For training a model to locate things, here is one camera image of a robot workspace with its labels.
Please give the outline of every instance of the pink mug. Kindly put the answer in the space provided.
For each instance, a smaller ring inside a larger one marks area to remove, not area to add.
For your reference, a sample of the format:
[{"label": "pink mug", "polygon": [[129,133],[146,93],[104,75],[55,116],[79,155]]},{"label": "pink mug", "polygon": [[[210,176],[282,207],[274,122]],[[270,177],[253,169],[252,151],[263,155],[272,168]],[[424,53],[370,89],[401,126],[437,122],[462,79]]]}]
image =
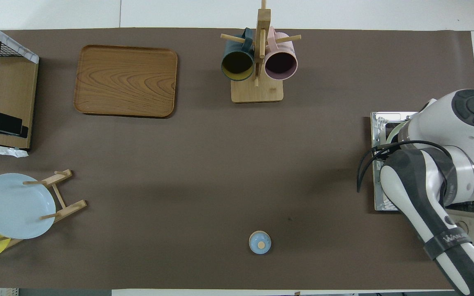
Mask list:
[{"label": "pink mug", "polygon": [[288,37],[283,32],[276,32],[273,27],[268,30],[267,47],[265,49],[265,72],[274,80],[284,80],[292,77],[297,70],[292,41],[275,43],[276,39]]}]

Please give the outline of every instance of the mug handle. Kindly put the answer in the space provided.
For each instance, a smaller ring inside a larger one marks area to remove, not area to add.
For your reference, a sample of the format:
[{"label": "mug handle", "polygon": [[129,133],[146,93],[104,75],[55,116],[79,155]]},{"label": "mug handle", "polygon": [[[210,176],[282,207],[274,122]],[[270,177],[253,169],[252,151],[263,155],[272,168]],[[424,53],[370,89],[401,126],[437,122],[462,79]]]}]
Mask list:
[{"label": "mug handle", "polygon": [[245,28],[244,32],[242,33],[242,38],[244,39],[244,43],[242,44],[242,51],[249,52],[250,48],[252,47],[252,29],[250,28]]},{"label": "mug handle", "polygon": [[267,43],[271,51],[276,51],[277,49],[279,49],[277,43],[275,42],[275,30],[273,29],[273,27],[270,27],[268,29]]}]

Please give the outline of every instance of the white robotic arm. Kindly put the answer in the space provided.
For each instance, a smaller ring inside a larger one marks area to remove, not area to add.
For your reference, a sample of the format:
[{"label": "white robotic arm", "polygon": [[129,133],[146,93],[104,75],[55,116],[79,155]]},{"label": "white robotic arm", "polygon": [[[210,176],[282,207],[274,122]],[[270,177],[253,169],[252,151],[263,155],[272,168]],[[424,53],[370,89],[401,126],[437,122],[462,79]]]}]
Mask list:
[{"label": "white robotic arm", "polygon": [[[441,205],[474,200],[474,90],[430,101],[398,139],[433,142],[450,154],[423,144],[404,145],[385,161],[381,185],[455,289],[474,296],[474,246]],[[448,163],[449,170],[443,168]]]}]

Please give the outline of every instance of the black cable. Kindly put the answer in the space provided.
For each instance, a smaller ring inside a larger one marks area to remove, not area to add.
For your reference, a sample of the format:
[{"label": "black cable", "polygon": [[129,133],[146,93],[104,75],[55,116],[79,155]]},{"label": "black cable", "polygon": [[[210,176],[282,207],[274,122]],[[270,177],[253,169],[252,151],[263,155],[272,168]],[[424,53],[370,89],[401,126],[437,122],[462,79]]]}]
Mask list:
[{"label": "black cable", "polygon": [[[444,147],[442,147],[441,145],[437,144],[437,143],[433,143],[433,142],[429,142],[429,141],[422,141],[422,140],[412,140],[412,141],[403,141],[403,142],[399,142],[399,143],[392,143],[392,144],[383,144],[383,145],[380,145],[380,146],[375,146],[375,147],[372,147],[370,148],[370,150],[368,150],[365,155],[363,155],[363,158],[361,159],[360,161],[360,165],[358,167],[358,171],[357,171],[357,178],[356,178],[356,191],[359,192],[360,189],[361,189],[361,181],[363,180],[363,176],[365,176],[365,172],[367,172],[367,169],[369,168],[369,166],[371,165],[371,163],[380,158],[380,156],[392,149],[392,148],[396,148],[398,146],[402,146],[402,145],[406,145],[406,144],[425,144],[425,145],[429,145],[429,146],[433,146],[435,148],[438,148],[440,150],[442,150],[442,152],[444,152],[444,154],[447,155],[447,157],[449,157],[450,159],[452,159],[451,157],[451,154],[449,154],[449,151],[447,151]],[[380,150],[378,153],[376,153],[369,161],[369,163],[367,163],[367,165],[363,168],[363,171],[361,172],[360,174],[360,169],[361,169],[361,164],[363,163],[363,160],[365,160],[365,158],[367,157],[367,155],[370,153],[370,152],[376,152],[377,150]]]}]

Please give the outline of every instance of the mug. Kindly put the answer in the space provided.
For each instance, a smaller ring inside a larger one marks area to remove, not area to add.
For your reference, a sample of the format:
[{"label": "mug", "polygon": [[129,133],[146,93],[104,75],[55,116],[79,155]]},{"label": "mug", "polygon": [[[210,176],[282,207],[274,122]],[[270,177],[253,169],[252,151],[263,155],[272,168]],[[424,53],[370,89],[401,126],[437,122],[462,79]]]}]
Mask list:
[{"label": "mug", "polygon": [[221,70],[233,81],[242,81],[250,77],[254,69],[254,51],[252,46],[252,29],[245,28],[242,35],[244,43],[226,41],[222,55]]},{"label": "mug", "polygon": [[275,43],[276,39],[288,37],[283,32],[276,32],[273,27],[268,30],[267,47],[265,49],[265,73],[274,80],[285,80],[297,70],[292,41]]}]

